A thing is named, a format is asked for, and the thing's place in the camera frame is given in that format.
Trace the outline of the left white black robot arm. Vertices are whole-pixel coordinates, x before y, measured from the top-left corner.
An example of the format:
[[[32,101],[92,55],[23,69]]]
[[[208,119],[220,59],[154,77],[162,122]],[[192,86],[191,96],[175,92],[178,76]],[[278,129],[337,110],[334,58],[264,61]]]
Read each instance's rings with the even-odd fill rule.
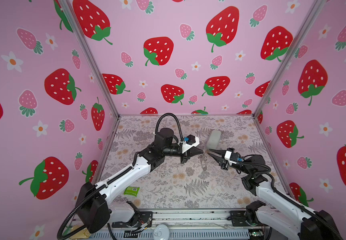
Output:
[[[170,128],[155,128],[154,141],[136,152],[131,164],[96,184],[85,183],[80,189],[76,206],[61,224],[57,239],[68,239],[83,229],[91,234],[99,231],[115,214],[109,208],[112,201],[133,182],[159,167],[165,157],[179,157],[184,164],[204,152],[198,148],[199,137],[184,137],[182,130],[178,131],[179,136],[175,136]]]

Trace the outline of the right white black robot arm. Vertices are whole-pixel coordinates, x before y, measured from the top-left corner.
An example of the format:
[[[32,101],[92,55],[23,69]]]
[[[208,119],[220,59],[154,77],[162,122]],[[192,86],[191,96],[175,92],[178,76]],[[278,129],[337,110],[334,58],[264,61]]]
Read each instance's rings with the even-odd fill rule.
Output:
[[[271,168],[263,156],[241,156],[233,148],[208,151],[223,170],[244,173],[245,189],[259,198],[246,207],[246,221],[267,225],[290,240],[340,240],[333,217],[326,211],[315,211],[297,202],[275,187]]]

